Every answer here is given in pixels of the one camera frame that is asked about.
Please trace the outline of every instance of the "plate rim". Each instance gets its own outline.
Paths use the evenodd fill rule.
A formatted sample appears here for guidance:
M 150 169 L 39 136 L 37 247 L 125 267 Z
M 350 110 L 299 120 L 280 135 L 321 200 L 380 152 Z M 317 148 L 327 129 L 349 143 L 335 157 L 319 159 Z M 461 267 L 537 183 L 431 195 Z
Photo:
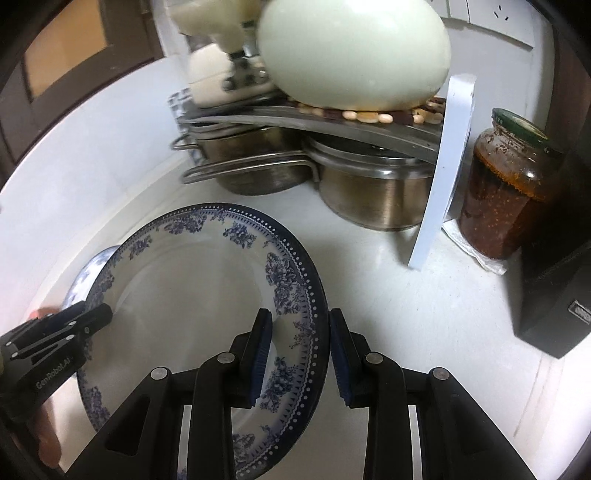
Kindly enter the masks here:
M 286 423 L 283 425 L 282 430 L 280 431 L 280 439 L 276 445 L 271 445 L 268 449 L 264 450 L 265 455 L 264 462 L 260 462 L 261 455 L 257 459 L 252 460 L 245 466 L 242 466 L 240 469 L 236 470 L 236 476 L 241 480 L 249 480 L 259 477 L 264 473 L 268 472 L 271 468 L 273 468 L 285 455 L 293 448 L 296 441 L 301 437 L 301 435 L 306 430 L 310 420 L 312 419 L 316 407 L 318 406 L 318 402 L 320 401 L 320 397 L 322 396 L 322 391 L 324 388 L 324 382 L 326 380 L 326 375 L 329 366 L 329 356 L 330 356 L 330 322 L 329 322 L 329 308 L 328 303 L 326 300 L 326 294 L 324 292 L 324 288 L 322 286 L 322 282 L 320 280 L 320 276 L 318 274 L 318 270 L 314 265 L 312 258 L 310 257 L 309 253 L 306 251 L 304 246 L 301 242 L 296 238 L 296 236 L 291 233 L 282 223 L 275 220 L 274 218 L 268 216 L 267 214 L 260 212 L 259 210 L 253 209 L 251 207 L 247 207 L 244 205 L 239 205 L 235 203 L 225 203 L 225 202 L 210 202 L 210 203 L 199 203 L 195 205 L 186 206 L 183 208 L 179 208 L 173 210 L 171 212 L 165 213 L 158 218 L 155 218 L 151 222 L 147 223 L 143 227 L 139 228 L 135 233 L 133 233 L 125 242 L 123 242 L 119 248 L 113 253 L 113 255 L 109 258 L 109 260 L 105 263 L 103 268 L 101 269 L 99 275 L 96 277 L 95 282 L 93 283 L 92 288 L 88 294 L 88 299 L 93 294 L 97 294 L 94 290 L 95 287 L 100 283 L 102 279 L 103 273 L 107 272 L 108 269 L 113 267 L 113 262 L 117 262 L 118 259 L 121 257 L 121 252 L 126 250 L 131 244 L 133 244 L 139 237 L 144 236 L 147 232 L 153 230 L 158 225 L 161 225 L 164 221 L 168 218 L 172 218 L 178 215 L 190 213 L 190 212 L 198 212 L 200 210 L 221 210 L 221 211 L 228 211 L 239 215 L 249 216 L 248 220 L 252 220 L 255 223 L 259 223 L 262 227 L 264 224 L 267 224 L 269 227 L 269 231 L 274 233 L 275 239 L 283 246 L 287 255 L 292 258 L 293 264 L 298 268 L 300 274 L 302 271 L 305 271 L 305 275 L 301 274 L 301 277 L 306 277 L 307 280 L 310 280 L 309 284 L 312 286 L 312 292 L 318 292 L 317 296 L 313 300 L 314 302 L 314 314 L 317 314 L 317 317 L 311 318 L 311 321 L 314 322 L 314 331 L 315 331 L 315 354 L 317 358 L 314 358 L 314 363 L 316 365 L 313 367 L 313 375 L 314 378 L 307 378 L 309 383 L 306 385 L 310 385 L 308 387 L 302 386 L 302 388 L 309 388 L 309 392 L 306 393 L 306 403 L 301 404 L 303 405 L 299 407 L 298 412 L 300 415 L 296 419 L 293 419 L 293 413 L 290 415 L 290 419 L 292 420 L 291 424 Z M 295 256 L 299 257 L 299 261 L 295 261 Z M 90 360 L 90 355 L 88 355 L 88 350 L 85 349 L 85 353 L 87 354 L 87 359 Z M 309 355 L 309 363 L 306 366 L 307 371 L 306 374 L 309 374 L 310 365 L 312 363 L 311 358 L 313 357 L 312 354 Z M 80 393 L 80 397 L 83 401 L 83 405 L 85 408 L 85 413 L 88 416 L 90 422 L 93 424 L 93 428 L 97 430 L 94 422 L 90 419 L 89 415 L 89 407 L 87 407 L 85 398 L 84 390 L 89 388 L 88 385 L 83 387 L 83 383 L 87 383 L 85 378 L 85 372 L 80 368 L 76 375 L 76 380 L 78 384 L 78 390 Z

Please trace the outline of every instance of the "white countertop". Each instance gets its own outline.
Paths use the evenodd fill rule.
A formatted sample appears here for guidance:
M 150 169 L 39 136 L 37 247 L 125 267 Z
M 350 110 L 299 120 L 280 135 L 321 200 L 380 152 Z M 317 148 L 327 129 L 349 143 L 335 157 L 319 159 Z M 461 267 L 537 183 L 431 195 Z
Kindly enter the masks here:
M 121 243 L 150 220 L 179 207 L 232 202 L 284 224 L 304 245 L 330 308 L 343 310 L 351 331 L 402 367 L 447 368 L 524 457 L 538 480 L 556 480 L 591 431 L 591 340 L 555 360 L 513 335 L 519 278 L 487 273 L 438 235 L 422 271 L 406 267 L 417 229 L 375 232 L 338 217 L 311 183 L 263 197 L 242 197 L 214 180 L 181 186 L 178 161 L 122 206 L 84 244 L 63 256 L 31 306 L 59 304 L 87 260 Z M 67 468 L 92 437 L 70 379 L 55 395 L 57 430 Z M 316 413 L 286 458 L 263 478 L 362 477 L 366 410 L 341 401 L 330 367 Z

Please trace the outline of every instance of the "plate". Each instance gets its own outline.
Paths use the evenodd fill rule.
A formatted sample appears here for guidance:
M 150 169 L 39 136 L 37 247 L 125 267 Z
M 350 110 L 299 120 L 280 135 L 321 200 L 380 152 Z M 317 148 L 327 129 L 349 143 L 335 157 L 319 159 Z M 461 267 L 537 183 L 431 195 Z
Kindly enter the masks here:
M 269 216 L 226 203 L 168 213 L 132 235 L 105 264 L 87 307 L 107 303 L 111 324 L 86 348 L 78 385 L 99 429 L 155 367 L 199 367 L 273 312 L 261 398 L 233 410 L 236 477 L 254 479 L 291 449 L 322 391 L 328 308 L 310 257 Z M 186 472 L 186 428 L 179 476 Z
M 95 283 L 96 277 L 99 276 L 99 273 L 107 263 L 107 260 L 111 258 L 118 248 L 119 245 L 106 248 L 88 261 L 72 282 L 72 286 L 70 287 L 70 290 L 68 290 L 68 293 L 61 304 L 62 310 L 71 307 L 81 300 L 87 299 L 90 289 Z

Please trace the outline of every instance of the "blue floral pattern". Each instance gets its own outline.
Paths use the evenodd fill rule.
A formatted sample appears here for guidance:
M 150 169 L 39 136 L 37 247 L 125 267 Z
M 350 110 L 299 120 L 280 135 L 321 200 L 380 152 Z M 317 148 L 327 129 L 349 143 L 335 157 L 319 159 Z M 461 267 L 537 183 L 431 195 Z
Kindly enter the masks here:
M 276 357 L 275 367 L 267 381 L 265 391 L 261 394 L 259 404 L 261 410 L 269 410 L 273 413 L 277 413 L 281 397 L 293 389 L 297 372 L 297 366 L 287 366 L 285 357 Z
M 218 222 L 225 223 L 227 216 L 228 216 L 228 212 L 226 210 L 224 210 L 223 208 L 220 208 L 215 211 L 215 213 L 212 215 L 210 220 L 212 220 L 212 221 L 217 220 Z
M 237 469 L 240 469 L 248 464 L 249 449 L 255 443 L 255 438 L 256 437 L 252 433 L 247 433 L 246 435 L 232 435 L 232 441 L 234 445 L 234 462 L 236 463 Z
M 257 418 L 264 419 L 260 430 L 240 428 L 233 435 L 236 476 L 241 480 L 254 480 L 275 465 L 301 434 L 326 375 L 326 299 L 314 265 L 289 231 L 264 214 L 237 205 L 214 203 L 171 212 L 142 228 L 113 254 L 91 289 L 87 307 L 96 307 L 104 301 L 105 293 L 118 276 L 119 268 L 114 269 L 115 265 L 127 262 L 128 256 L 130 260 L 135 259 L 150 246 L 155 248 L 152 244 L 158 245 L 160 237 L 156 232 L 169 238 L 168 234 L 177 236 L 204 229 L 207 230 L 205 235 L 209 235 L 210 228 L 214 229 L 211 232 L 217 232 L 242 249 L 252 248 L 256 255 L 263 255 L 266 281 L 274 287 L 272 296 L 277 316 L 294 314 L 284 325 L 294 335 L 293 343 L 289 345 L 287 340 L 277 350 L 274 367 L 266 377 L 258 403 Z M 257 242 L 259 233 L 262 240 Z M 87 359 L 91 358 L 91 350 L 90 346 L 85 349 Z M 83 367 L 79 372 L 80 394 L 93 427 L 98 429 L 110 416 L 103 401 L 111 404 L 108 397 L 103 399 L 101 385 L 92 383 L 90 376 L 87 379 L 85 371 Z M 186 478 L 187 469 L 184 468 L 179 471 L 178 480 Z
M 281 435 L 278 432 L 274 432 L 269 425 L 261 425 L 261 430 L 267 434 L 266 438 L 262 441 L 263 445 L 270 447 L 279 443 Z
M 290 345 L 290 348 L 303 345 L 304 342 L 308 341 L 312 335 L 314 335 L 314 327 L 310 322 L 294 322 L 294 327 L 297 328 L 300 333 L 296 334 L 294 337 L 294 343 Z
M 275 286 L 273 301 L 277 315 L 298 313 L 300 305 L 298 299 L 302 291 L 296 272 L 291 268 L 287 258 L 279 258 L 273 253 L 267 255 L 265 266 L 269 285 Z
M 173 235 L 180 235 L 185 230 L 189 233 L 200 232 L 207 220 L 207 215 L 202 212 L 190 212 L 178 215 L 164 226 L 164 230 Z
M 223 236 L 229 236 L 232 242 L 240 245 L 243 249 L 245 247 L 251 248 L 256 240 L 256 235 L 248 233 L 246 225 L 238 222 L 234 222 L 232 226 L 223 233 Z
M 136 241 L 133 245 L 131 245 L 129 249 L 129 259 L 133 260 L 134 257 L 137 257 L 141 252 L 146 250 L 152 243 L 152 236 L 147 235 L 145 238 L 140 238 Z
M 93 300 L 89 302 L 89 308 L 96 308 L 101 303 L 103 303 L 105 299 L 105 293 L 107 293 L 113 286 L 115 277 L 110 270 L 106 270 L 104 274 L 99 274 L 99 277 L 96 281 L 98 282 L 96 287 L 96 295 L 94 296 Z
M 95 430 L 99 430 L 111 414 L 109 410 L 103 405 L 103 395 L 99 391 L 97 386 L 90 387 L 88 380 L 86 379 L 86 373 L 82 370 L 78 370 L 77 379 L 80 390 L 80 396 L 82 397 L 82 403 L 88 414 L 88 418 L 92 427 Z

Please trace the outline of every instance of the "pot lid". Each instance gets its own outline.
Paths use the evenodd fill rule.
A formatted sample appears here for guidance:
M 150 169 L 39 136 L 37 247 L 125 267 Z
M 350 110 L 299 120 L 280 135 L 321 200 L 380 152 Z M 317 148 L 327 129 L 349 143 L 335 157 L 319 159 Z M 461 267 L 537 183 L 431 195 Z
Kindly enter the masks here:
M 306 153 L 325 167 L 378 179 L 432 177 L 435 165 L 394 150 L 330 135 L 309 135 Z

